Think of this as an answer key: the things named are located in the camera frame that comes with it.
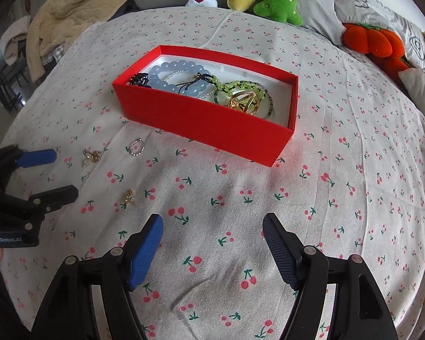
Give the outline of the orange persimmon plush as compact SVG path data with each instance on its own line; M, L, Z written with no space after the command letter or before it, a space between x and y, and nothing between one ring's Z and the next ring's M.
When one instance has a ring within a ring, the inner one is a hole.
M410 66L403 59L405 47L396 33L384 28L344 23L342 42L345 47L366 55L399 87L399 73Z

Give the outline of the gold flower earring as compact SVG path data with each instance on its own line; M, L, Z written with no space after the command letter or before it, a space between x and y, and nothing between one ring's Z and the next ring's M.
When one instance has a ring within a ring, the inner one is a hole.
M126 210L128 206L136 206L135 195L132 190L127 190L122 198L120 206L123 210Z

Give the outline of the beige quilted blanket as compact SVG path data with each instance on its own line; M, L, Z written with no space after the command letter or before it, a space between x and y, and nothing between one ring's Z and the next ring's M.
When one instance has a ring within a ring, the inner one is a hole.
M46 0L27 31L27 66L33 82L45 73L43 57L66 50L91 25L110 20L128 0Z

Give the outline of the red cardboard box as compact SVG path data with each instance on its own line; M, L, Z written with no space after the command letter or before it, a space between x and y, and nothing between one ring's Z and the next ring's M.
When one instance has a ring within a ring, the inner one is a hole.
M255 81L273 99L273 118L248 115L184 94L132 86L130 78L165 61L181 59L203 65L220 80ZM265 166L272 166L296 129L299 77L238 55L160 45L127 68L112 86L129 120L187 137Z

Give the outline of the cherry print bed sheet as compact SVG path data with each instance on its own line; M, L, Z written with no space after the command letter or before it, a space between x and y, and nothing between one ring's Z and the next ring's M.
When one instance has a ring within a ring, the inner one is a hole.
M161 44L235 54L297 75L296 132L272 167L128 121L112 82ZM20 169L27 198L72 184L40 243L1 270L31 326L66 256L101 256L152 213L162 245L132 294L152 339L277 339L296 294L262 237L262 218L324 254L361 255L400 339L425 329L425 118L369 59L304 28L224 9L166 8L89 27L17 115L3 142L53 148ZM136 206L120 206L127 190Z

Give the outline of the white deer print pillow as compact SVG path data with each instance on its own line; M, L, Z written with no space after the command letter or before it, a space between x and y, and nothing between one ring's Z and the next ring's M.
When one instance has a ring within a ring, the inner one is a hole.
M409 68L400 71L398 76L407 89L411 100L425 116L425 71L418 68Z

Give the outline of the green tree plush toy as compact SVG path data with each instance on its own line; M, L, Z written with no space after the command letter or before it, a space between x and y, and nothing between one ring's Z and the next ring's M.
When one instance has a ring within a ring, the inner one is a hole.
M253 7L253 13L275 22L301 26L303 20L297 5L298 0L259 0Z

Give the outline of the white printed pillow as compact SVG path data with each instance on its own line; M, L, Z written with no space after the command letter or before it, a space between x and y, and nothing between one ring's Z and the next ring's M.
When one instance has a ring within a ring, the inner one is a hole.
M383 5L379 0L335 0L335 12L342 23L387 28L398 34L405 56L416 68L425 68L425 38L421 28Z

